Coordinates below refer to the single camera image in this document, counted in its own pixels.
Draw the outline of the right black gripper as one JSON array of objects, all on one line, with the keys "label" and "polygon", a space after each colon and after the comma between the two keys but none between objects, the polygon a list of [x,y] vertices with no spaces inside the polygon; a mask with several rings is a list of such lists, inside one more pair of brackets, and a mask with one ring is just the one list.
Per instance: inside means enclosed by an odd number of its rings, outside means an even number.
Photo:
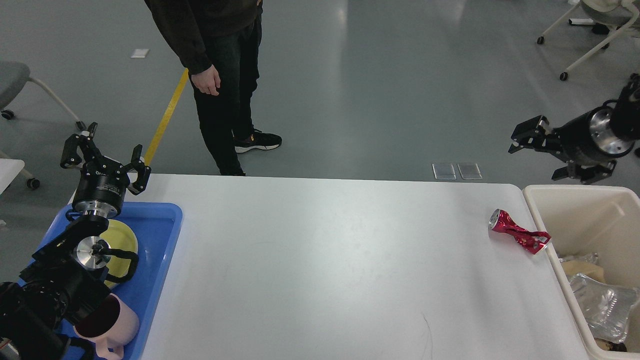
[{"label": "right black gripper", "polygon": [[515,126],[508,153],[534,150],[554,155],[566,164],[554,171],[551,180],[578,180],[591,185],[610,178],[617,159],[628,155],[634,141],[614,133],[614,109],[601,105],[552,128],[547,117],[535,116]]}]

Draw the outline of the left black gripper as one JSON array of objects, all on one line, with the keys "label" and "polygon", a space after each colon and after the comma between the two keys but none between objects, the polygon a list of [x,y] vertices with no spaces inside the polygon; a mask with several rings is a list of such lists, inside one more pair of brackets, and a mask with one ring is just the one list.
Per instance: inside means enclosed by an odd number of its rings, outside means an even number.
[{"label": "left black gripper", "polygon": [[[92,122],[79,134],[70,135],[64,142],[60,167],[80,170],[80,180],[72,200],[78,214],[94,214],[111,219],[122,212],[126,189],[137,196],[147,189],[152,173],[142,157],[142,145],[133,148],[126,165],[107,166],[106,158],[94,144],[98,123]],[[137,173],[131,182],[128,173]]]}]

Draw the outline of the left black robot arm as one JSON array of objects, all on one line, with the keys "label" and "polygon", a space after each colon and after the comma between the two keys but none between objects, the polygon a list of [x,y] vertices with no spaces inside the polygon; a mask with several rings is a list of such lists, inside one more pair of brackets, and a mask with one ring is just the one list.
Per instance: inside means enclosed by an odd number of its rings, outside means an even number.
[{"label": "left black robot arm", "polygon": [[87,339],[58,333],[61,321],[86,319],[110,294],[105,281],[123,283],[137,271],[139,257],[112,247],[101,235],[119,216],[126,192],[146,189],[151,168],[135,146],[129,164],[103,155],[94,144],[96,122],[80,124],[64,144],[61,168],[80,170],[65,230],[32,255],[20,272],[23,284],[1,285],[0,335],[3,360],[61,360],[71,347],[83,360],[96,351]]}]

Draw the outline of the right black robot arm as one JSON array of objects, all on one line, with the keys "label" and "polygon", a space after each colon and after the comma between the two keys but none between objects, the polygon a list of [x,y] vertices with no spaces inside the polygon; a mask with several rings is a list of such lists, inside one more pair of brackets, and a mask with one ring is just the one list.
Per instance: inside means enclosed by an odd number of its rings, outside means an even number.
[{"label": "right black robot arm", "polygon": [[606,100],[562,126],[551,127],[544,115],[519,123],[510,135],[508,152],[547,153],[563,162],[554,181],[578,180],[591,185],[610,178],[620,158],[639,154],[639,75],[633,73],[617,98]]}]

